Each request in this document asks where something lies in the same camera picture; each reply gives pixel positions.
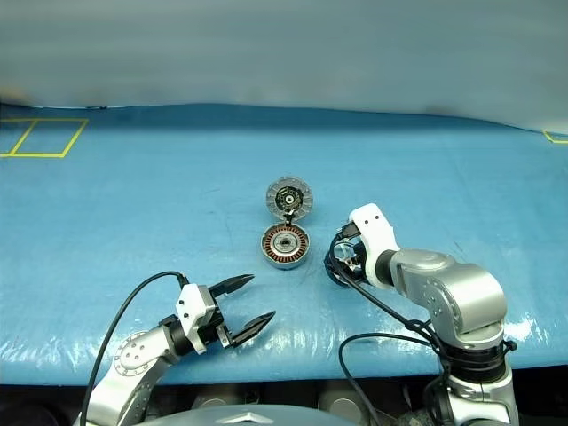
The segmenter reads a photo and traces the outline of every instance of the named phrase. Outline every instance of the gray wall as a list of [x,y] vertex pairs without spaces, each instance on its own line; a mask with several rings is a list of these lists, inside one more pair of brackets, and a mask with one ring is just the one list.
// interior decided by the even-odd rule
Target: gray wall
[[457,114],[568,133],[565,0],[0,0],[0,96]]

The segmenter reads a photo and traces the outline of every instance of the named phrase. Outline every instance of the blue plastic sheet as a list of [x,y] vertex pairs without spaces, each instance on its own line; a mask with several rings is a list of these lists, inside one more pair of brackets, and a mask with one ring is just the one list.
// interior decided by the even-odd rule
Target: blue plastic sheet
[[[215,346],[173,367],[166,383],[342,376],[339,343],[370,331],[404,332],[331,282],[322,258],[349,212],[376,202],[401,247],[481,264],[504,288],[513,367],[568,361],[568,147],[488,122],[244,106],[92,111],[4,108],[0,149],[29,122],[89,119],[64,158],[0,158],[0,382],[85,384],[117,308],[147,276],[186,272],[212,285],[252,272],[219,298],[238,330],[276,316],[237,349]],[[59,153],[81,122],[38,122],[18,153]],[[275,222],[267,186],[296,175],[312,188],[305,264],[268,265],[260,238]],[[411,318],[426,311],[375,291]],[[175,311],[164,279],[127,311],[106,362],[127,335]],[[434,355],[406,342],[354,343],[358,376],[436,373]]]

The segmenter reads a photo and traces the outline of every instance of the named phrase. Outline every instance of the yellow tape line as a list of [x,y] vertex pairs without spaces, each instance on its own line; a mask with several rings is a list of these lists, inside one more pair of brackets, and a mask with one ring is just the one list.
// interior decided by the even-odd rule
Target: yellow tape line
[[[29,127],[24,131],[24,133],[16,142],[16,145],[12,147],[10,152],[6,154],[0,154],[0,157],[20,157],[20,158],[63,158],[67,155],[69,150],[73,147],[73,144],[83,133],[84,128],[89,122],[86,118],[5,118],[0,120],[0,122],[31,122]],[[19,153],[21,145],[28,138],[31,131],[39,122],[81,122],[79,129],[74,133],[74,135],[69,139],[65,148],[60,153]]]
[[24,140],[26,140],[26,138],[29,136],[29,134],[31,133],[31,131],[34,129],[34,127],[37,125],[37,120],[32,121],[32,123],[29,125],[28,129],[26,131],[24,131],[24,133],[20,136],[20,138],[18,139],[18,142],[16,142],[16,145],[14,145],[12,147],[12,149],[10,150],[10,152],[6,155],[12,155],[15,154],[16,151],[18,151],[18,149],[20,148],[21,144],[24,143]]
[[546,139],[548,139],[553,144],[566,144],[566,145],[568,145],[568,139],[553,138],[552,135],[550,133],[548,133],[546,130],[543,130],[542,134],[546,137]]

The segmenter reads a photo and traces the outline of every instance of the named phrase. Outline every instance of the white robotic arm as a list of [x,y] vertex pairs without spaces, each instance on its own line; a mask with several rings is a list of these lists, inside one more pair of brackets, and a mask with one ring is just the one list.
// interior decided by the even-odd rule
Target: white robotic arm
[[517,425],[512,373],[504,358],[514,344],[503,342],[507,304],[497,280],[449,255],[400,249],[392,226],[375,204],[353,210],[349,218],[326,256],[327,272],[363,294],[361,282],[395,288],[428,310],[446,371],[443,383],[431,387],[437,393],[434,420]]
[[[114,355],[113,365],[92,394],[85,425],[129,426],[144,415],[150,393],[165,371],[191,351],[202,354],[206,345],[219,340],[223,347],[236,347],[254,337],[268,324],[274,312],[261,315],[232,335],[215,297],[231,293],[250,281],[241,275],[211,288],[182,285],[177,315],[170,315],[147,332],[128,337]],[[82,425],[80,414],[74,426]]]

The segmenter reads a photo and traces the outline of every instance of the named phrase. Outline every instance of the black cable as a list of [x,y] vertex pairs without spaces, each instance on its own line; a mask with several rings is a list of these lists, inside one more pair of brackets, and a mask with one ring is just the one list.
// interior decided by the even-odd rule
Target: black cable
[[360,335],[352,335],[346,338],[345,340],[343,340],[342,343],[339,345],[339,365],[341,366],[341,369],[345,374],[345,378],[350,383],[352,388],[357,392],[359,397],[363,400],[363,403],[365,404],[365,406],[369,410],[369,413],[373,417],[376,426],[380,426],[381,421],[379,420],[379,417],[376,414],[375,407],[373,406],[373,404],[371,403],[365,392],[361,389],[355,378],[351,375],[349,368],[347,368],[347,366],[345,365],[345,361],[343,360],[343,348],[347,345],[347,343],[352,342],[354,340],[367,339],[369,337],[382,337],[388,339],[406,340],[407,342],[418,343],[423,346],[429,346],[429,347],[430,347],[430,342],[416,339],[414,337],[409,337],[407,335],[393,335],[390,333],[363,333]]
[[384,304],[379,299],[377,299],[376,297],[371,295],[368,291],[363,289],[357,282],[355,282],[349,275],[347,275],[343,271],[343,268],[341,267],[341,265],[339,265],[339,261],[334,256],[335,245],[339,240],[340,240],[339,236],[336,235],[334,237],[334,239],[331,241],[331,244],[329,246],[329,252],[330,252],[331,256],[329,257],[329,260],[330,260],[331,264],[333,265],[334,269],[337,271],[337,273],[341,276],[341,278],[343,278],[345,280],[347,285],[349,285],[349,287],[351,287],[351,288],[355,289],[357,292],[359,292],[369,302],[371,302],[375,306],[379,307],[380,309],[382,309],[383,311],[388,313],[392,318],[394,318],[398,322],[402,323],[405,326],[406,329],[408,329],[410,331],[414,331],[415,333],[420,335],[422,338],[424,338],[428,342],[430,342],[430,344],[432,346],[436,346],[437,349],[443,350],[442,346],[441,346],[441,342],[438,339],[438,336],[436,335],[434,330],[432,330],[429,327],[429,325],[427,323],[419,321],[418,319],[410,320],[410,319],[405,318],[404,316],[402,316],[401,314],[396,312],[394,309],[392,309],[389,305]]
[[110,339],[113,336],[114,329],[118,325],[118,321],[120,321],[122,315],[124,314],[124,311],[126,311],[126,308],[128,308],[128,305],[130,304],[130,302],[132,302],[132,299],[134,299],[134,297],[140,292],[142,288],[150,284],[152,281],[168,275],[173,275],[177,277],[177,281],[180,283],[180,285],[184,282],[187,282],[187,278],[185,277],[185,275],[180,272],[166,271],[166,272],[156,273],[155,275],[152,275],[150,278],[142,281],[140,284],[138,284],[136,288],[134,288],[134,290],[132,290],[132,292],[129,294],[129,296],[126,298],[126,300],[124,301],[124,303],[122,304],[116,315],[114,316],[113,322],[110,323],[105,338],[103,339],[103,343],[100,345],[99,354],[95,359],[95,364],[92,366],[91,377],[89,378],[89,383],[87,384],[87,390],[85,392],[85,397],[83,399],[83,404],[81,406],[81,414],[79,415],[80,426],[86,426],[87,410],[89,409],[89,401],[91,400],[91,394],[95,386],[95,380],[97,380],[97,373],[99,372],[100,363],[102,362],[102,359],[105,356],[105,351],[107,350],[108,343],[110,342]]

